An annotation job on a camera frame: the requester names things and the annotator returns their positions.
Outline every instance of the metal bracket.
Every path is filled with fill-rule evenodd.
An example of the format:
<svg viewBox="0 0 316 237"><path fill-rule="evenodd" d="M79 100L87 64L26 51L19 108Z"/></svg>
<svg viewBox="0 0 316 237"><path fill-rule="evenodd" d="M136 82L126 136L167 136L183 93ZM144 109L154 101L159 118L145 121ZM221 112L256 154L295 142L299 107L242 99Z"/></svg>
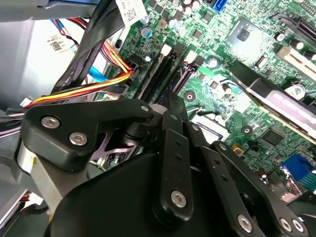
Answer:
<svg viewBox="0 0 316 237"><path fill-rule="evenodd" d="M182 135L182 120L171 111L163 114L164 141L158 159L158 194L154 212L167 226L190 220L193 213L188 139Z"/></svg>

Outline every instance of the capacitor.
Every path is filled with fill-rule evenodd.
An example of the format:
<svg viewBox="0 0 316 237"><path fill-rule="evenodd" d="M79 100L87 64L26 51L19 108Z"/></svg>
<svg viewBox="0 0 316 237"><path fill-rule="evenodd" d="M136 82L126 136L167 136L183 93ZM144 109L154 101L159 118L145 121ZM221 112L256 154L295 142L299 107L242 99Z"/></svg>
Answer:
<svg viewBox="0 0 316 237"><path fill-rule="evenodd" d="M141 35L142 37L148 39L153 35L153 30L149 27L145 27L142 29Z"/></svg>
<svg viewBox="0 0 316 237"><path fill-rule="evenodd" d="M152 53L147 53L145 55L145 61L150 63L153 60L154 55Z"/></svg>
<svg viewBox="0 0 316 237"><path fill-rule="evenodd" d="M201 7L201 3L198 0L195 0L191 4L192 10L195 11Z"/></svg>
<svg viewBox="0 0 316 237"><path fill-rule="evenodd" d="M266 171L265 171L264 168L260 167L260 168L258 169L258 172L259 172L259 176L260 176L262 179L266 179L266 178L267 178L267 173L266 173Z"/></svg>
<svg viewBox="0 0 316 237"><path fill-rule="evenodd" d="M218 65L218 62L217 62L217 59L216 58L211 58L209 61L208 61L208 66L210 68L216 68Z"/></svg>
<svg viewBox="0 0 316 237"><path fill-rule="evenodd" d="M219 122L223 120L223 117L221 115L216 115L214 118L215 121Z"/></svg>
<svg viewBox="0 0 316 237"><path fill-rule="evenodd" d="M303 55L308 60L312 60L312 61L316 60L316 52L314 52L314 51L306 50Z"/></svg>
<svg viewBox="0 0 316 237"><path fill-rule="evenodd" d="M299 41L298 39L292 39L290 42L290 46L292 46L294 49L302 49L304 48L304 43Z"/></svg>
<svg viewBox="0 0 316 237"><path fill-rule="evenodd" d="M225 94L227 95L230 95L233 92L230 86L226 83L222 84L222 89L225 91Z"/></svg>
<svg viewBox="0 0 316 237"><path fill-rule="evenodd" d="M139 20L142 24L147 25L149 23L149 16L146 15Z"/></svg>
<svg viewBox="0 0 316 237"><path fill-rule="evenodd" d="M276 35L276 40L282 42L285 39L285 34L279 33Z"/></svg>
<svg viewBox="0 0 316 237"><path fill-rule="evenodd" d="M192 3L192 0L182 0L183 4L189 5Z"/></svg>
<svg viewBox="0 0 316 237"><path fill-rule="evenodd" d="M176 28L178 26L178 21L176 20L176 19L171 19L170 21L169 21L169 27L171 28L171 29L174 29L174 28Z"/></svg>
<svg viewBox="0 0 316 237"><path fill-rule="evenodd" d="M183 8L183 13L186 14L186 15L191 15L192 13L192 8L190 6L185 6Z"/></svg>

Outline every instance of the barcode sticker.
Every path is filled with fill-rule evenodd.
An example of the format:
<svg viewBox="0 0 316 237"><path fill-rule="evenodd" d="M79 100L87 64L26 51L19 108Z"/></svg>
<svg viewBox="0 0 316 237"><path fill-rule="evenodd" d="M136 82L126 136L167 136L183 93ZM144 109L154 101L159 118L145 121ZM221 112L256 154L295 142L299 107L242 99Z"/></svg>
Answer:
<svg viewBox="0 0 316 237"><path fill-rule="evenodd" d="M64 52L71 48L71 42L63 36L54 35L49 38L47 43L55 52Z"/></svg>
<svg viewBox="0 0 316 237"><path fill-rule="evenodd" d="M142 0L116 0L116 2L126 27L147 16Z"/></svg>

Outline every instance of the ram slot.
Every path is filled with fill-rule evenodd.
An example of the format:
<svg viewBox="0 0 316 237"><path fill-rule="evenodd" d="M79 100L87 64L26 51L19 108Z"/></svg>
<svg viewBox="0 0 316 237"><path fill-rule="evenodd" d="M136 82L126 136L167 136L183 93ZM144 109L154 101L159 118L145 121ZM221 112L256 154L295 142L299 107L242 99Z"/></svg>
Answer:
<svg viewBox="0 0 316 237"><path fill-rule="evenodd" d="M152 65L148 69L148 71L145 74L140 86L138 87L136 93L134 94L134 97L133 97L134 99L142 98L143 93L145 92L145 89L148 87L152 77L154 76L154 74L156 73L158 68L160 68L161 65L164 64L164 62L167 60L166 57L169 55L171 50L172 50L172 48L169 45L167 45L167 44L163 45L159 56L155 59L155 61L152 63Z"/></svg>
<svg viewBox="0 0 316 237"><path fill-rule="evenodd" d="M179 55L183 50L183 46L177 44L170 54L160 60L161 63L158 63L153 72L150 74L148 80L142 87L138 98L144 100L147 103L150 103L156 93L156 90L159 88L159 85L167 78L168 74L171 71L171 68L177 61Z"/></svg>
<svg viewBox="0 0 316 237"><path fill-rule="evenodd" d="M164 104L164 100L168 99L168 93L170 91L178 94L184 86L187 84L189 78L198 70L198 68L204 63L204 58L197 56L193 51L190 51L186 59L175 70L174 74L170 77L171 80L166 83L164 88L160 91L157 97L156 103Z"/></svg>

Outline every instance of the white connector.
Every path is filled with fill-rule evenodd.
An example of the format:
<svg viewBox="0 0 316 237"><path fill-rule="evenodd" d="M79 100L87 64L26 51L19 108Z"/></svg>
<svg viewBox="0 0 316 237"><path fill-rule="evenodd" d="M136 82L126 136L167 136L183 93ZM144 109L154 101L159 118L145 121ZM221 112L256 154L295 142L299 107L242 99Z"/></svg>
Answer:
<svg viewBox="0 0 316 237"><path fill-rule="evenodd" d="M316 65L297 52L294 48L284 46L277 55L300 72L316 81Z"/></svg>

